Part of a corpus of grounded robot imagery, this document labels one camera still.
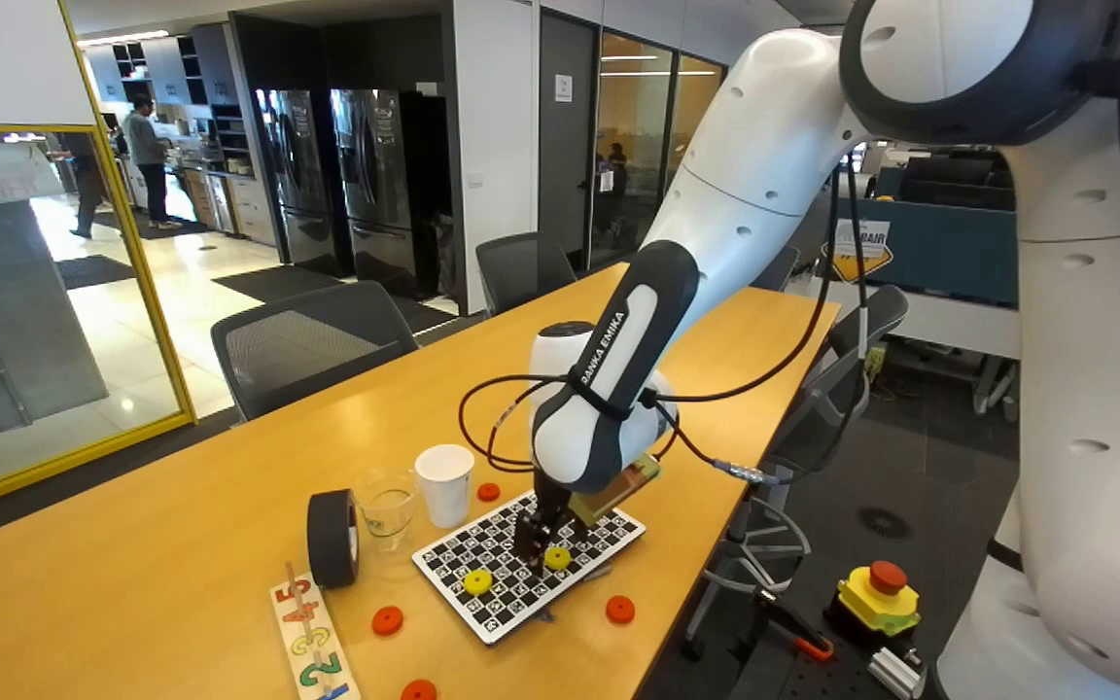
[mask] wooden table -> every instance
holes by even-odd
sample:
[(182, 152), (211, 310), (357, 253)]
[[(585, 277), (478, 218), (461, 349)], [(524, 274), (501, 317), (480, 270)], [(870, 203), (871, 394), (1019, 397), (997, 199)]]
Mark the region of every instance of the wooden table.
[[(0, 697), (295, 699), (268, 588), (283, 580), (284, 561), (307, 571), (311, 493), (355, 489), (371, 467), (408, 469), (426, 447), (461, 444), (455, 409), (464, 391), (525, 371), (543, 325), (596, 320), (624, 270), (0, 528)], [(809, 298), (739, 292), (681, 338), (663, 372), (682, 393), (740, 384), (790, 351), (812, 309)], [(836, 312), (828, 307), (819, 328)], [(755, 391), (685, 407), (689, 435), (710, 454), (755, 465), (821, 336)], [(482, 436), (520, 392), (497, 389), (470, 403)], [(524, 413), (504, 426), (497, 449), (525, 455)], [(624, 505), (647, 532), (614, 559), (610, 575), (567, 592), (551, 607), (554, 623), (526, 624), (495, 647), (475, 637), (408, 554), (379, 554), (362, 536), (360, 580), (325, 594), (362, 694), (393, 700), (416, 678), (448, 700), (634, 694), (741, 493), (680, 444), (663, 466)], [(479, 458), (475, 483), (483, 482), (501, 484), (503, 497), (530, 488), (529, 475), (495, 473)], [(475, 500), (470, 515), (489, 507)], [(410, 550), (441, 535), (423, 506), (410, 529)], [(634, 598), (632, 624), (606, 620), (613, 594)], [(404, 626), (375, 637), (371, 616), (388, 604), (403, 608)]]

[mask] refrigerator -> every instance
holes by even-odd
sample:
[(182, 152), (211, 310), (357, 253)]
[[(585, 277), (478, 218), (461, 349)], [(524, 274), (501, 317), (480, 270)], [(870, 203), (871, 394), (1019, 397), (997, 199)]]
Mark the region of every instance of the refrigerator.
[(284, 261), (333, 277), (354, 274), (326, 93), (259, 90), (256, 97)]
[(399, 296), (435, 296), (437, 226), (440, 214), (452, 215), (445, 100), (333, 90), (330, 112), (357, 278)]

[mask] black and white checkerboard mat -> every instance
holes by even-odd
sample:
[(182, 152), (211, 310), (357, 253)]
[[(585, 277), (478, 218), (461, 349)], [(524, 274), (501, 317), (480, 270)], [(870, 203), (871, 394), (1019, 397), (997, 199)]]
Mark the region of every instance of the black and white checkerboard mat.
[[(642, 523), (619, 511), (595, 523), (581, 542), (573, 541), (571, 528), (561, 528), (552, 547), (569, 550), (569, 567), (543, 568), (539, 577), (512, 553), (516, 514), (533, 508), (534, 493), (525, 492), (413, 554), (413, 563), (485, 644), (501, 641), (645, 532)], [(476, 569), (492, 575), (486, 594), (466, 594), (464, 578)]]

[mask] white paper cup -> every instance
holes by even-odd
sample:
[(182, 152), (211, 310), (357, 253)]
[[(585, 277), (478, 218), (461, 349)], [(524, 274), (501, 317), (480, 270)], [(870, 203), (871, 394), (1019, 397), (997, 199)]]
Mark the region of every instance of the white paper cup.
[(413, 473), (435, 526), (458, 526), (469, 514), (473, 469), (475, 456), (459, 445), (436, 445), (417, 456)]

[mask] roll of black tape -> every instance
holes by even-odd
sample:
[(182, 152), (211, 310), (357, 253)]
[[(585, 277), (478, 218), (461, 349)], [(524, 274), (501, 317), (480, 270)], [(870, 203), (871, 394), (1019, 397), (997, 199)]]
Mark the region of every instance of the roll of black tape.
[(314, 584), (339, 588), (357, 580), (357, 514), (351, 489), (310, 496), (306, 531)]

